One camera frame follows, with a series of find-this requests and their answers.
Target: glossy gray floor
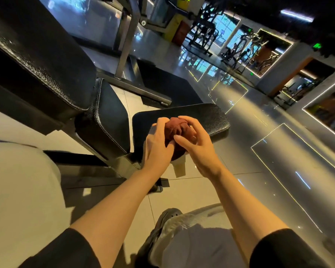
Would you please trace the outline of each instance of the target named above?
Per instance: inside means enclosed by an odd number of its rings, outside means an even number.
[[[112,45],[118,10],[97,0],[90,0],[86,12],[66,4],[55,4],[50,10],[70,33]],[[97,67],[115,71],[117,59],[84,50]],[[142,26],[131,54],[187,79],[204,102],[221,107],[231,121],[228,138],[215,144],[225,165],[335,267],[335,256],[325,247],[327,242],[335,243],[335,155],[265,95]],[[128,70],[124,76],[130,78]],[[152,210],[157,198],[149,199]]]

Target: forearm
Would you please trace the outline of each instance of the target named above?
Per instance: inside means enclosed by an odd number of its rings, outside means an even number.
[[[102,268],[113,266],[135,213],[156,180],[152,171],[136,171],[71,225],[89,242]]]
[[[263,237],[276,230],[288,228],[227,169],[222,168],[219,176],[210,180],[247,260],[250,259],[253,249]]]

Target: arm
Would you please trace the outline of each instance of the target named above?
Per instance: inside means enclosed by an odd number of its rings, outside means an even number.
[[[191,117],[185,119],[197,133],[197,144],[175,135],[176,143],[191,155],[197,169],[214,185],[222,206],[231,222],[236,239],[246,259],[268,234],[288,226],[245,189],[223,166],[215,153],[208,133]]]
[[[165,147],[167,121],[159,118],[155,134],[148,135],[143,169],[71,225],[89,242],[103,268],[113,267],[140,203],[169,166],[174,142]]]

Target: shiny floor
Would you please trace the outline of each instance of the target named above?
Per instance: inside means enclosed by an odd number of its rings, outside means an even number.
[[[85,12],[66,3],[42,0],[66,30],[111,46],[120,11],[97,0],[90,0]],[[117,59],[84,48],[97,67],[114,72]],[[131,54],[148,59],[157,67],[185,78],[205,103],[215,103],[231,121],[229,136],[215,144],[221,161],[262,203],[295,230],[324,260],[335,267],[335,256],[324,246],[335,241],[335,158],[309,131],[285,113],[272,100],[196,56],[163,40],[139,26]],[[129,79],[129,71],[124,76]],[[132,116],[155,108],[139,96],[113,87]],[[47,136],[43,149],[89,153],[66,141],[62,132]],[[146,196],[126,237],[117,267],[129,266],[161,212],[176,207],[182,212],[219,202],[214,188],[201,177],[191,158],[186,159],[186,175],[177,178],[170,165],[162,176],[170,187]],[[116,185],[92,190],[80,205],[89,209]],[[77,189],[64,192],[66,199]]]

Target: dark ceiling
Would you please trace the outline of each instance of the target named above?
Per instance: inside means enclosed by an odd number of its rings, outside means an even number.
[[[222,0],[207,0],[211,3]],[[335,0],[223,0],[226,10],[258,22],[289,37],[313,46],[321,43],[320,53],[335,55]],[[309,17],[312,23],[280,13],[289,9]]]

